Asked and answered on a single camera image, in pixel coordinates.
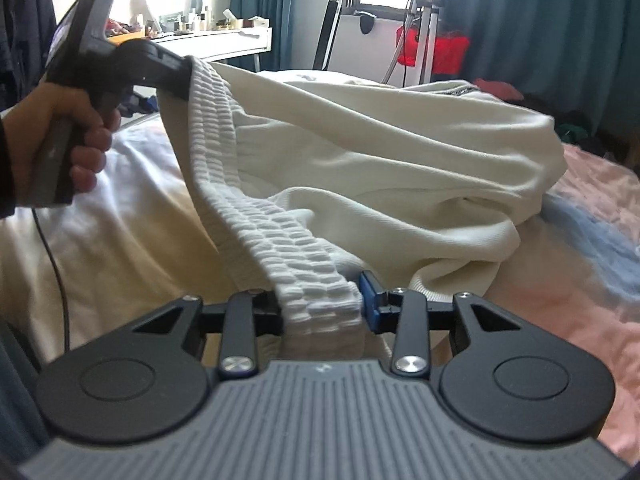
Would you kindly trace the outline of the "person left hand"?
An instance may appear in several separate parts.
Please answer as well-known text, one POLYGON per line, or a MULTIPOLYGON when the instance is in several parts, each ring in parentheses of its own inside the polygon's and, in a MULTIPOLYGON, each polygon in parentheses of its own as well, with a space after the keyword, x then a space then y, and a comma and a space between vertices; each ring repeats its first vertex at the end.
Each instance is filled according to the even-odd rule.
POLYGON ((70 154, 70 177, 77 193, 96 187, 96 175, 106 165, 112 135, 120 126, 118 110, 103 114, 81 89, 43 82, 1 119, 1 215, 26 204, 35 157, 55 118, 70 118, 86 128, 84 143, 70 154))

